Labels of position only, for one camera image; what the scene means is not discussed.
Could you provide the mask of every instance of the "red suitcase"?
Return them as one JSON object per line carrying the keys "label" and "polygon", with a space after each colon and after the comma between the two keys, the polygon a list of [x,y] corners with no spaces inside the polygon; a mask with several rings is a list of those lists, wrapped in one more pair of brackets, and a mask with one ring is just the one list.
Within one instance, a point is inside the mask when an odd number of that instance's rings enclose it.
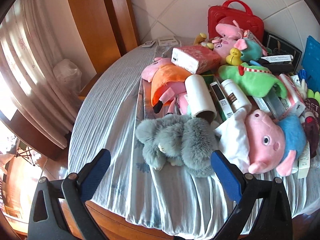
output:
{"label": "red suitcase", "polygon": [[[245,12],[233,8],[228,8],[229,4],[232,2],[238,2],[243,5]],[[264,24],[263,21],[258,17],[253,15],[249,6],[240,0],[227,0],[222,6],[212,6],[208,11],[208,33],[209,38],[214,38],[219,36],[216,32],[216,25],[218,23],[232,24],[232,21],[236,20],[240,28],[243,30],[250,30],[257,39],[262,42]]]}

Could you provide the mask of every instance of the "gray fur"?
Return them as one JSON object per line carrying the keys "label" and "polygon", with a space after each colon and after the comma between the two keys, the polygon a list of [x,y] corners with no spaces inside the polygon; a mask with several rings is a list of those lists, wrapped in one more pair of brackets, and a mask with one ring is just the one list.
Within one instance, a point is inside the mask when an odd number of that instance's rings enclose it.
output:
{"label": "gray fur", "polygon": [[[213,173],[210,156],[218,144],[213,129],[202,118],[170,114],[144,120],[138,125],[136,136],[144,144],[142,155],[152,168],[159,170],[168,161],[176,166],[186,165],[196,177]],[[159,150],[159,144],[165,153]]]}

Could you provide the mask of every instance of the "suitcase handle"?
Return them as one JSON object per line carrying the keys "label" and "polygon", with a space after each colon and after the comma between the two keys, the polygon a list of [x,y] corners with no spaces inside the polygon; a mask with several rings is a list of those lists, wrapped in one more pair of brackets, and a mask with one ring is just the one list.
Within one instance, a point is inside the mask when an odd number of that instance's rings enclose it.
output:
{"label": "suitcase handle", "polygon": [[238,2],[238,3],[240,3],[240,4],[244,7],[246,14],[249,14],[250,16],[253,15],[252,10],[250,9],[250,7],[249,7],[246,3],[244,3],[244,2],[242,2],[242,1],[240,1],[240,0],[226,0],[226,1],[222,4],[222,7],[228,8],[228,6],[230,5],[230,3],[232,3],[232,2]]}

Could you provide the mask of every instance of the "green plush toy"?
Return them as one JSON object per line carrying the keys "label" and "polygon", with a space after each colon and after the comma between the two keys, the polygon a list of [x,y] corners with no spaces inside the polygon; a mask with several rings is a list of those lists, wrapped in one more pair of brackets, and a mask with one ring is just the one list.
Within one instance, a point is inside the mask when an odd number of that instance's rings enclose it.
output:
{"label": "green plush toy", "polygon": [[223,65],[218,73],[223,80],[232,79],[247,96],[263,98],[274,87],[279,97],[287,97],[284,84],[266,67],[249,66],[247,63],[239,66]]}

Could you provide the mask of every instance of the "trash bag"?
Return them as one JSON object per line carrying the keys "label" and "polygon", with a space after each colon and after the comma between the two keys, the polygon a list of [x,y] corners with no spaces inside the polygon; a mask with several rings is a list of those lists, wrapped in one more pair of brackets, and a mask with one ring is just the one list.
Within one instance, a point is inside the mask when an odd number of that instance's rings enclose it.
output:
{"label": "trash bag", "polygon": [[53,75],[60,85],[78,96],[81,91],[81,71],[69,59],[64,59],[54,66]]}

